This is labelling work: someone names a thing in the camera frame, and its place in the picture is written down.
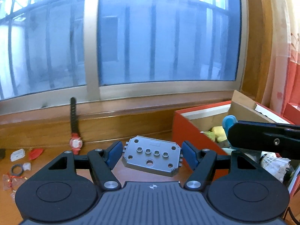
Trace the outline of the grey perforated plate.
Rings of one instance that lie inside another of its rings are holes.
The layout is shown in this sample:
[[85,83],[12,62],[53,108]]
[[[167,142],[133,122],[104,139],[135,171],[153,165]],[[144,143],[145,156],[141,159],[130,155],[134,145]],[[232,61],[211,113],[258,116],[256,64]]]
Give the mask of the grey perforated plate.
[[173,177],[182,167],[183,154],[175,142],[136,136],[126,142],[122,162],[126,168]]

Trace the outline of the white shuttlecock frayed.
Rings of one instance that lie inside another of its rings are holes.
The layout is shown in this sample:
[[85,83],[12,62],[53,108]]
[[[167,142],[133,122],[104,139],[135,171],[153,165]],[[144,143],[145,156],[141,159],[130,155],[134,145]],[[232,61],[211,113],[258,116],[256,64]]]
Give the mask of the white shuttlecock frayed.
[[290,167],[290,161],[288,158],[277,157],[274,152],[262,151],[259,163],[267,172],[283,182]]

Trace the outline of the light blue plastic case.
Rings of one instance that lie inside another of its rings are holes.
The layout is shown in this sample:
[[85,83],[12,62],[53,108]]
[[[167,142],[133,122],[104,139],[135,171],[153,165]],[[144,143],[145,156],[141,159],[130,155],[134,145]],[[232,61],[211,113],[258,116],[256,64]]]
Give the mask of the light blue plastic case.
[[237,119],[234,115],[227,115],[222,120],[222,128],[225,131],[226,137],[228,136],[229,129],[237,123]]

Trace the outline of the red small object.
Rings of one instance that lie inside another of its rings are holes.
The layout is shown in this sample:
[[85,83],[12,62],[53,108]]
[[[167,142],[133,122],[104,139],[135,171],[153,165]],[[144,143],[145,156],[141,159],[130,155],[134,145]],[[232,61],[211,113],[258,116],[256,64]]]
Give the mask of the red small object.
[[44,152],[43,148],[35,148],[29,151],[28,159],[30,161],[37,159]]

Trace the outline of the yellow toy in box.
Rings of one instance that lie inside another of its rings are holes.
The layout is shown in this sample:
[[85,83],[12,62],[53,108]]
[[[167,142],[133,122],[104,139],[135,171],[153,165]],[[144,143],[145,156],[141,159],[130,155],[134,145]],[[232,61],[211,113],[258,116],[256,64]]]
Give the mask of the yellow toy in box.
[[213,127],[210,131],[201,131],[200,133],[207,136],[210,140],[216,143],[221,143],[227,140],[225,131],[222,126]]

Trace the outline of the red wrist watch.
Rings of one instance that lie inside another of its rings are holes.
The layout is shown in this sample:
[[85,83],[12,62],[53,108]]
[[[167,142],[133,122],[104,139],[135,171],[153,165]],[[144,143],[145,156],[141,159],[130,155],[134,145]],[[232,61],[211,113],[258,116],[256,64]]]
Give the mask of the red wrist watch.
[[79,133],[79,124],[76,114],[76,98],[70,98],[70,127],[71,127],[71,139],[69,145],[74,155],[78,155],[83,146],[82,138]]

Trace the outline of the red cardboard storage box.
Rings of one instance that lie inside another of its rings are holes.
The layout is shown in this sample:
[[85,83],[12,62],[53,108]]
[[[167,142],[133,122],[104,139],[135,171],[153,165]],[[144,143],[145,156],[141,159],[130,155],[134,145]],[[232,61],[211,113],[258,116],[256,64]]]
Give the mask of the red cardboard storage box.
[[233,115],[237,120],[291,124],[270,109],[234,91],[229,101],[175,111],[172,140],[179,145],[187,140],[198,149],[212,149],[221,155],[230,153],[222,128],[222,120],[227,115]]

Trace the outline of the small white cube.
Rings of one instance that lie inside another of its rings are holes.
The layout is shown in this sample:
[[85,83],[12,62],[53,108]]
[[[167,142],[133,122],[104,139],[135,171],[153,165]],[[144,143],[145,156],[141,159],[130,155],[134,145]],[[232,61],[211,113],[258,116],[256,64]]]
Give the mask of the small white cube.
[[22,167],[23,167],[23,170],[24,170],[24,171],[30,171],[31,168],[32,168],[32,165],[31,165],[31,163],[24,163],[24,164],[22,165]]

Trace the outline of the clear candy wrapper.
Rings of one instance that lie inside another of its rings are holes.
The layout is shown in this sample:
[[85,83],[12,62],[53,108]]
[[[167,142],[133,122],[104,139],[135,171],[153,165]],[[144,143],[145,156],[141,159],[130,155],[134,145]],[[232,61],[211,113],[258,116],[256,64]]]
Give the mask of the clear candy wrapper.
[[27,178],[24,176],[11,176],[10,174],[3,175],[3,190],[10,191],[10,196],[12,200],[15,201],[16,187],[22,185],[27,181]]

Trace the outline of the window aluminium frame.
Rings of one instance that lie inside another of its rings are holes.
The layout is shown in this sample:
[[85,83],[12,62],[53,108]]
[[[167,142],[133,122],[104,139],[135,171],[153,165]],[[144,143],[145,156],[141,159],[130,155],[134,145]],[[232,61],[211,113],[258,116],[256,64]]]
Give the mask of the window aluminium frame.
[[241,88],[247,0],[1,0],[1,114]]

